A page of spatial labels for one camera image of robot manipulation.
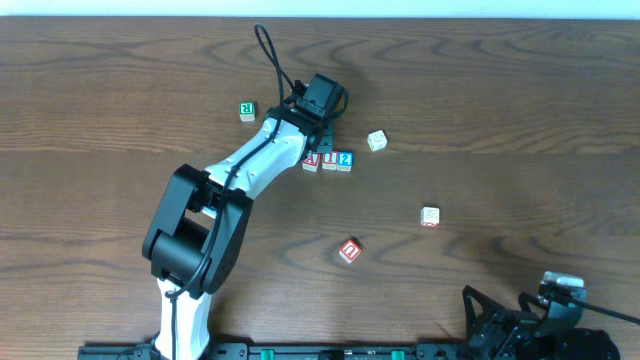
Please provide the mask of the red letter I block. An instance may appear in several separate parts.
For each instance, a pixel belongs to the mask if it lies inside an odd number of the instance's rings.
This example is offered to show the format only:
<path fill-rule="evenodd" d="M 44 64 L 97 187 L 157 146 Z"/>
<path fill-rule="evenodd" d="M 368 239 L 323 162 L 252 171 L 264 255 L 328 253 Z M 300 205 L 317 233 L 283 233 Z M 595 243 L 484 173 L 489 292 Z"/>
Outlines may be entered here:
<path fill-rule="evenodd" d="M 322 168 L 325 170 L 336 170 L 338 164 L 338 151 L 325 153 L 322 160 Z"/>

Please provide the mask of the red letter A block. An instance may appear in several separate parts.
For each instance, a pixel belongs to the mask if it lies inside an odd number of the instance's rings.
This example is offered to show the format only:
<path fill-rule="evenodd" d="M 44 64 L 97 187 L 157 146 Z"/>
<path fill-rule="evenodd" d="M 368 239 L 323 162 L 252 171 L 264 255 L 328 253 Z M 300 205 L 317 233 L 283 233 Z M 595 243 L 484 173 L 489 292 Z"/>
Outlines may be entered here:
<path fill-rule="evenodd" d="M 306 171 L 317 172 L 320 160 L 321 156 L 318 153 L 311 153 L 302 161 L 302 168 Z"/>

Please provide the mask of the blue number 2 block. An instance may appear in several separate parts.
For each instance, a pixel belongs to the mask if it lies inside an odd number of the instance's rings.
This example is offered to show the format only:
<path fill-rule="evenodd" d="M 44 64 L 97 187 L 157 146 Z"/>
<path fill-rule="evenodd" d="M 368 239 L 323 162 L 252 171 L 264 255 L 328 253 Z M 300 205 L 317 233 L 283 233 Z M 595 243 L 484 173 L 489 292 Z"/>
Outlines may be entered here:
<path fill-rule="evenodd" d="M 351 152 L 339 152 L 336 169 L 338 171 L 350 172 L 353 167 L 354 155 Z"/>

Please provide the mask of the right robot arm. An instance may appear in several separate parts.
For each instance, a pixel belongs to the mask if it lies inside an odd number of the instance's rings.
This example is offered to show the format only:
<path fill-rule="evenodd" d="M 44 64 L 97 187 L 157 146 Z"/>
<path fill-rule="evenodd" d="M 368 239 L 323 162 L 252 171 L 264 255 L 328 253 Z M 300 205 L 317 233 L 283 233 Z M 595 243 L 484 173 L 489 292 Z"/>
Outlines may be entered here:
<path fill-rule="evenodd" d="M 518 310 L 508 309 L 467 286 L 465 354 L 473 359 L 616 360 L 618 347 L 603 330 L 579 328 L 584 289 L 543 285 L 533 296 L 522 292 Z"/>

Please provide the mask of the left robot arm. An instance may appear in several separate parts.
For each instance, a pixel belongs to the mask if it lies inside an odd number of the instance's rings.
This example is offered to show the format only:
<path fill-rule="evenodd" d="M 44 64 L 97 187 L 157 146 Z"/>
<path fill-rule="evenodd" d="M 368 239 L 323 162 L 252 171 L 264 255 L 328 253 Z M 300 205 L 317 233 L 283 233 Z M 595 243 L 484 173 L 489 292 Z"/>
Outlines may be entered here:
<path fill-rule="evenodd" d="M 142 245 L 162 293 L 157 358 L 205 355 L 208 307 L 237 261 L 254 200 L 315 151 L 339 116 L 272 108 L 261 129 L 221 162 L 203 170 L 184 164 L 172 174 Z"/>

